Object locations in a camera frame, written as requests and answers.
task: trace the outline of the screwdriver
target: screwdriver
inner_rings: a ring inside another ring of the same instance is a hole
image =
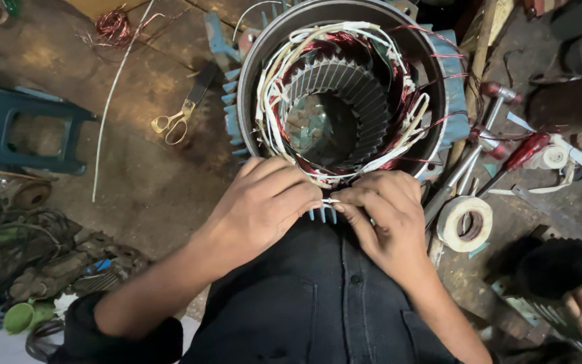
[[[477,197],[482,198],[489,189],[495,186],[498,181],[505,176],[505,174],[513,172],[522,166],[522,163],[531,159],[534,154],[540,152],[545,146],[549,145],[551,136],[547,133],[533,133],[531,134],[518,149],[515,150],[511,157],[502,165],[502,169],[491,180],[482,187],[477,193]]]

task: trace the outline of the red screwdriver handle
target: red screwdriver handle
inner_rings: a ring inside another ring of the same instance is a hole
[[[528,161],[534,154],[540,152],[545,146],[549,145],[552,137],[547,133],[533,133],[529,136],[520,147],[513,153],[511,158],[506,162],[506,170],[513,172],[522,166],[522,163]]]

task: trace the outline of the shirt button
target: shirt button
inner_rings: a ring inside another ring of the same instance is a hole
[[[362,279],[362,278],[361,278],[359,275],[353,275],[353,276],[352,276],[352,277],[349,279],[349,281],[350,281],[352,284],[359,285],[359,284],[361,284],[361,282],[363,282],[363,279]]]

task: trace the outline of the white tape roll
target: white tape roll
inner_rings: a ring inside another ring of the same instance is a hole
[[[561,169],[567,164],[569,151],[560,145],[547,145],[522,164],[526,169]]]
[[[467,212],[471,213],[471,227],[460,236],[458,225]],[[437,222],[437,235],[452,250],[468,252],[489,238],[492,227],[493,210],[489,204],[477,197],[463,195],[444,205]]]

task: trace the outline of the brass scissors handle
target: brass scissors handle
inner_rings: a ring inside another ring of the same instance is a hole
[[[183,138],[186,136],[187,132],[188,132],[188,119],[190,119],[190,115],[192,115],[192,111],[195,109],[195,106],[197,104],[186,99],[186,101],[184,101],[183,105],[181,106],[181,111],[178,112],[176,115],[168,117],[166,115],[163,116],[159,116],[156,119],[152,120],[152,129],[154,129],[154,131],[156,131],[157,133],[162,133],[163,131],[169,130],[166,134],[165,137],[165,141],[166,144],[168,145],[175,145],[178,143],[181,143],[181,141],[183,141]],[[176,129],[176,127],[180,124],[183,123],[183,125],[185,125],[186,129],[183,132],[183,136],[181,136],[179,139],[177,139],[175,142],[171,141],[170,135],[172,134],[172,132]]]

